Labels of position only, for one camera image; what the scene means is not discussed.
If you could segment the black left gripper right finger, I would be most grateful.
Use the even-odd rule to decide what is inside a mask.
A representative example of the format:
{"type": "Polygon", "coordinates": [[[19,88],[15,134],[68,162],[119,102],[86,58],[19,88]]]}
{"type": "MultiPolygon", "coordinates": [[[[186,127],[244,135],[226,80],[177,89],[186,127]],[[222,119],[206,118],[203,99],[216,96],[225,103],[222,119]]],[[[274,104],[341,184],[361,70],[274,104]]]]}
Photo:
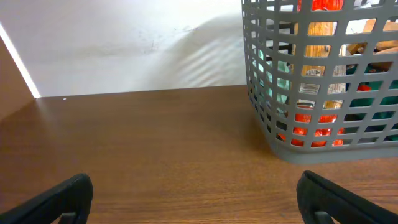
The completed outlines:
{"type": "Polygon", "coordinates": [[[309,170],[303,172],[296,192],[305,223],[397,223],[397,214],[309,170]]]}

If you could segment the mint green snack wrapper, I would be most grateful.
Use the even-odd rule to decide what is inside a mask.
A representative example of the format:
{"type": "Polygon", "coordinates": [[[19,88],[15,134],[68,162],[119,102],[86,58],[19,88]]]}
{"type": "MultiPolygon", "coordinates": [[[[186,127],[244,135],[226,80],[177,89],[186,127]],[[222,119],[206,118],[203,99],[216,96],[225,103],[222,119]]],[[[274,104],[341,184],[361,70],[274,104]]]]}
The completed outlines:
{"type": "Polygon", "coordinates": [[[250,58],[250,69],[251,74],[248,78],[251,86],[254,88],[254,99],[257,101],[257,106],[260,107],[261,110],[264,110],[264,107],[267,110],[272,110],[272,101],[275,100],[280,106],[277,106],[275,112],[278,116],[287,118],[288,112],[286,109],[283,109],[281,105],[289,104],[289,97],[286,93],[276,93],[275,96],[273,94],[274,87],[277,87],[280,90],[290,90],[291,89],[291,81],[284,78],[276,77],[271,73],[271,69],[274,68],[273,60],[267,60],[267,54],[264,54],[263,51],[253,45],[252,53],[253,57],[250,58]]]}

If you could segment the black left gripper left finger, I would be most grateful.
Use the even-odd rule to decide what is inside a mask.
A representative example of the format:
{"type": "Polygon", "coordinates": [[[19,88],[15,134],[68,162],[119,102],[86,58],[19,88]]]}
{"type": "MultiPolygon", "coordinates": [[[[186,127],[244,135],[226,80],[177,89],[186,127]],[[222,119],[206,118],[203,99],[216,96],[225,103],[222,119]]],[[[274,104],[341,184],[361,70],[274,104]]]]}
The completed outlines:
{"type": "Polygon", "coordinates": [[[23,204],[1,214],[1,223],[85,224],[93,200],[93,184],[87,174],[77,174],[23,204]]]}

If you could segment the beige brown snack pouch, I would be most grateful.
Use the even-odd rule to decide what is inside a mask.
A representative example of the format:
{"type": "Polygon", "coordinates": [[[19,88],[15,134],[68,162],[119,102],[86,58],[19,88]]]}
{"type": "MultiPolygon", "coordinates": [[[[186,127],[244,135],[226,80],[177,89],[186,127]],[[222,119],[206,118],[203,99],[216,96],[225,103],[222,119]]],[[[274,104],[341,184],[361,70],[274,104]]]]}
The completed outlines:
{"type": "MultiPolygon", "coordinates": [[[[376,19],[363,19],[350,21],[347,34],[370,33],[375,26],[376,19]]],[[[397,31],[397,22],[393,19],[387,20],[383,31],[397,31]]],[[[346,47],[348,55],[363,53],[367,43],[348,44],[346,47]]],[[[386,40],[378,42],[373,50],[373,54],[393,54],[397,53],[397,40],[386,40]]],[[[386,72],[391,67],[392,62],[376,62],[369,64],[368,73],[386,72]]]]}

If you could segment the orange spaghetti pasta package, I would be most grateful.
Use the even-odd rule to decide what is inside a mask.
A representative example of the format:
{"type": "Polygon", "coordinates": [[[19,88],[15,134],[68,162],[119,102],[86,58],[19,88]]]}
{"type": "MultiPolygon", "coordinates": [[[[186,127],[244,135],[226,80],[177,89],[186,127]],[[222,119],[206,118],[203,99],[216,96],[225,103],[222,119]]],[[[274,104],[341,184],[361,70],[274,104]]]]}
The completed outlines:
{"type": "MultiPolygon", "coordinates": [[[[315,12],[326,12],[326,11],[337,11],[342,9],[343,1],[313,1],[312,11],[315,12]]],[[[338,23],[335,21],[327,22],[310,22],[307,29],[307,34],[310,36],[329,36],[333,35],[336,31],[338,23]]],[[[330,55],[331,45],[307,45],[305,46],[303,55],[305,57],[320,57],[326,58],[330,55]]],[[[279,62],[279,70],[281,72],[292,74],[295,71],[293,64],[288,62],[279,62]]],[[[300,75],[303,77],[319,78],[324,77],[326,72],[326,66],[324,65],[303,65],[300,71],[300,75]]],[[[346,66],[337,65],[333,69],[334,77],[342,77],[346,75],[346,66]]],[[[315,83],[300,83],[298,91],[307,95],[317,95],[320,92],[320,85],[315,83]]],[[[346,92],[345,83],[329,84],[327,93],[339,94],[346,92]]],[[[325,100],[322,104],[324,110],[336,110],[343,106],[343,100],[325,100]]],[[[312,110],[316,107],[317,103],[314,100],[297,99],[296,107],[312,110]]],[[[319,123],[334,123],[338,116],[336,114],[326,114],[320,115],[318,117],[319,123]]],[[[312,120],[312,115],[310,114],[294,114],[294,120],[299,123],[310,123],[312,120]]],[[[317,128],[314,130],[313,135],[315,137],[330,136],[332,133],[332,128],[317,128]]],[[[308,128],[302,128],[294,126],[292,128],[292,133],[298,136],[306,136],[308,134],[308,128]]],[[[305,141],[303,139],[292,138],[291,145],[297,147],[303,147],[305,141]]],[[[310,147],[324,147],[326,146],[326,140],[312,141],[310,147]]]]}

